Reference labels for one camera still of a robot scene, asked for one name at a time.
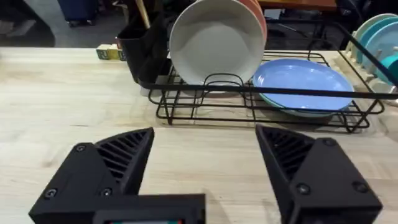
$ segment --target plate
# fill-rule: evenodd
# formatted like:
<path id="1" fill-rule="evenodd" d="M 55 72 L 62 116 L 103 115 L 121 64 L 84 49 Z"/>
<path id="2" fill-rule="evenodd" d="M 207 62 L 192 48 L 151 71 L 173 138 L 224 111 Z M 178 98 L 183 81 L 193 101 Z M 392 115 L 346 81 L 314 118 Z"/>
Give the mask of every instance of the plate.
<path id="1" fill-rule="evenodd" d="M 261 24 L 261 29 L 262 29 L 262 34 L 264 36 L 264 46 L 267 42 L 267 24 L 266 24 L 266 18 L 264 17 L 260 4 L 257 2 L 257 0 L 239 0 L 242 4 L 244 4 L 246 7 L 248 7 L 256 16 L 257 20 Z"/>
<path id="2" fill-rule="evenodd" d="M 366 46 L 369 42 L 369 40 L 372 38 L 372 36 L 379 31 L 380 29 L 382 29 L 385 26 L 388 26 L 389 24 L 392 24 L 394 22 L 398 22 L 398 16 L 397 17 L 390 17 L 390 18 L 386 18 L 383 19 L 381 21 L 378 21 L 377 23 L 373 24 L 361 37 L 361 39 L 359 40 L 359 43 L 361 43 L 362 46 Z M 357 58 L 357 62 L 358 63 L 362 63 L 363 61 L 363 54 L 362 52 L 359 50 L 358 54 L 356 56 Z"/>
<path id="3" fill-rule="evenodd" d="M 373 55 L 382 50 L 379 60 L 394 55 L 394 47 L 398 46 L 398 22 L 389 24 L 377 31 L 366 44 L 366 49 Z M 363 57 L 362 66 L 368 69 L 372 63 Z"/>
<path id="4" fill-rule="evenodd" d="M 350 91 L 352 84 L 341 74 L 319 63 L 299 59 L 278 59 L 262 64 L 253 76 L 253 85 L 268 88 Z M 261 93 L 289 108 L 342 110 L 351 98 Z"/>
<path id="5" fill-rule="evenodd" d="M 372 18 L 370 18 L 369 20 L 367 20 L 364 24 L 362 24 L 358 30 L 356 31 L 354 38 L 357 40 L 360 40 L 362 38 L 362 35 L 375 23 L 379 22 L 380 20 L 383 20 L 385 18 L 391 18 L 391 17 L 397 17 L 397 15 L 395 14 L 391 14 L 391 13 L 386 13 L 386 14 L 380 14 L 378 16 L 374 16 Z M 357 56 L 358 54 L 358 49 L 353 46 L 353 55 Z"/>
<path id="6" fill-rule="evenodd" d="M 283 106 L 266 98 L 263 94 L 260 94 L 260 96 L 268 104 L 270 104 L 274 107 L 283 108 Z M 324 118 L 324 117 L 331 116 L 334 114 L 334 113 L 326 113 L 326 112 L 310 112 L 310 111 L 306 112 L 306 111 L 295 111 L 295 110 L 283 110 L 283 112 L 294 115 L 294 116 L 304 117 L 304 118 Z"/>
<path id="7" fill-rule="evenodd" d="M 260 22 L 244 4 L 232 0 L 201 0 L 188 6 L 170 36 L 170 57 L 180 76 L 203 85 L 214 73 L 239 75 L 248 81 L 261 63 L 264 36 Z M 214 75 L 206 83 L 230 85 L 231 75 Z"/>

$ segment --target black cup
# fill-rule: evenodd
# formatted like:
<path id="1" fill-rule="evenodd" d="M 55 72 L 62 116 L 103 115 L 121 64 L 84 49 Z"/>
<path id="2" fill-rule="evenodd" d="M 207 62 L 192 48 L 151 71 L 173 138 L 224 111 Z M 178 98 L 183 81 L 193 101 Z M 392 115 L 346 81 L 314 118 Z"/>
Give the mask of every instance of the black cup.
<path id="1" fill-rule="evenodd" d="M 145 28 L 140 15 L 136 15 L 118 35 L 136 83 L 139 80 L 154 83 L 158 74 L 153 66 L 167 58 L 167 31 L 163 25 L 163 14 L 150 12 L 148 17 L 151 24 L 149 29 Z"/>

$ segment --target wooden table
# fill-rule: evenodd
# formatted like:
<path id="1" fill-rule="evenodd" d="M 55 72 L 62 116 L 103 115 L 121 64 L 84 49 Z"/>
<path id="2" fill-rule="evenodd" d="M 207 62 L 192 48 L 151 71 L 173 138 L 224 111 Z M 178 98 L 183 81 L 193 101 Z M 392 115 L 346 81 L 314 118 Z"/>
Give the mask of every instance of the wooden table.
<path id="1" fill-rule="evenodd" d="M 335 0 L 258 0 L 261 7 L 277 9 L 305 9 L 319 11 L 334 11 L 337 8 Z"/>
<path id="2" fill-rule="evenodd" d="M 168 126 L 139 90 L 125 62 L 94 49 L 0 49 L 2 222 L 32 223 L 28 211 L 74 144 L 148 126 L 155 141 L 140 194 L 206 193 L 211 224 L 279 222 L 252 128 Z M 342 145 L 384 204 L 376 223 L 398 218 L 397 118 L 388 109 L 360 134 L 307 133 Z"/>

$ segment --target white plate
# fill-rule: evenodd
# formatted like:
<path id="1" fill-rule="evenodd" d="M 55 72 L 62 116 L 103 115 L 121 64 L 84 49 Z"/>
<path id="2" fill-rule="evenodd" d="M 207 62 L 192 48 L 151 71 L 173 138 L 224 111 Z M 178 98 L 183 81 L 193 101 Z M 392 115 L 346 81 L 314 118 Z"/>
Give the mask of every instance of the white plate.
<path id="1" fill-rule="evenodd" d="M 245 5 L 231 0 L 201 0 L 187 7 L 175 22 L 170 56 L 188 84 L 202 85 L 214 73 L 232 73 L 246 82 L 261 63 L 264 43 L 261 25 Z M 215 75 L 206 83 L 213 81 L 241 83 L 231 75 Z"/>
<path id="2" fill-rule="evenodd" d="M 377 16 L 374 16 L 374 17 L 368 19 L 366 22 L 364 22 L 364 23 L 358 28 L 358 30 L 356 31 L 356 33 L 355 33 L 355 35 L 354 35 L 354 38 L 355 38 L 356 40 L 358 40 L 358 41 L 361 40 L 362 35 L 363 35 L 370 27 L 372 27 L 373 24 L 375 24 L 375 23 L 377 23 L 377 22 L 379 22 L 379 21 L 381 21 L 381 20 L 383 20 L 383 19 L 385 19 L 385 18 L 391 18 L 391 17 L 397 17 L 397 15 L 391 14 L 391 13 L 385 13 L 385 14 L 380 14 L 380 15 L 377 15 Z M 358 49 L 355 47 L 355 45 L 353 45 L 352 54 L 355 56 L 355 59 L 356 59 L 356 56 L 357 56 L 357 54 L 358 54 Z"/>

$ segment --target black wire dish rack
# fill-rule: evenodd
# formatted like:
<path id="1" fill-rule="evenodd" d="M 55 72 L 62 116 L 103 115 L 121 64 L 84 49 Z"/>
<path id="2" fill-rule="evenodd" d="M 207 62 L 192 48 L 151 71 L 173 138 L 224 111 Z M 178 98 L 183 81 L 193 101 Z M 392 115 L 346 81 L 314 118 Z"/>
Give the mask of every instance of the black wire dish rack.
<path id="1" fill-rule="evenodd" d="M 309 37 L 305 32 L 297 32 L 291 28 L 295 24 L 301 24 L 301 27 L 313 29 Z M 278 43 L 292 44 L 300 42 L 302 48 L 290 51 L 265 50 L 263 62 L 277 58 L 299 58 L 310 60 L 323 64 L 337 70 L 346 75 L 347 71 L 339 71 L 336 69 L 335 62 L 324 56 L 330 51 L 319 52 L 316 49 L 319 46 L 328 46 L 333 52 L 338 52 L 340 59 L 346 63 L 349 68 L 349 80 L 355 79 L 355 83 L 362 85 L 362 90 L 355 92 L 345 91 L 323 91 L 323 90 L 298 90 L 285 88 L 256 88 L 253 87 L 252 81 L 244 83 L 237 74 L 209 74 L 203 85 L 189 85 L 181 79 L 180 75 L 174 69 L 171 60 L 167 58 L 152 58 L 147 61 L 147 69 L 139 74 L 139 84 L 143 88 L 150 90 L 149 101 L 158 105 L 156 116 L 160 119 L 166 119 L 168 124 L 175 121 L 188 120 L 189 124 L 200 124 L 201 121 L 209 121 L 217 123 L 223 122 L 240 122 L 248 123 L 254 126 L 254 123 L 273 123 L 285 126 L 286 128 L 300 129 L 300 127 L 318 129 L 320 127 L 328 127 L 333 131 L 343 130 L 344 132 L 353 133 L 360 129 L 370 127 L 368 116 L 372 114 L 381 114 L 385 107 L 381 100 L 394 100 L 398 95 L 393 93 L 375 93 L 366 82 L 357 68 L 350 63 L 346 55 L 336 47 L 333 42 L 315 37 L 316 30 L 319 28 L 325 30 L 325 27 L 331 27 L 334 34 L 340 34 L 342 38 L 348 38 L 353 45 L 358 48 L 382 73 L 389 77 L 390 81 L 396 86 L 396 80 L 392 74 L 383 67 L 362 45 L 360 45 L 344 28 L 340 25 L 327 21 L 298 21 L 298 20 L 267 20 L 269 30 L 286 29 L 298 35 L 298 37 L 278 37 L 267 40 L 267 48 L 273 48 Z M 234 76 L 237 82 L 210 81 L 221 80 L 222 76 Z M 313 110 L 303 108 L 278 108 L 268 105 L 259 93 L 278 93 L 288 95 L 312 95 L 312 96 L 335 96 L 352 98 L 351 104 L 344 110 Z M 300 113 L 331 113 L 326 118 L 303 118 L 283 111 L 298 111 Z"/>

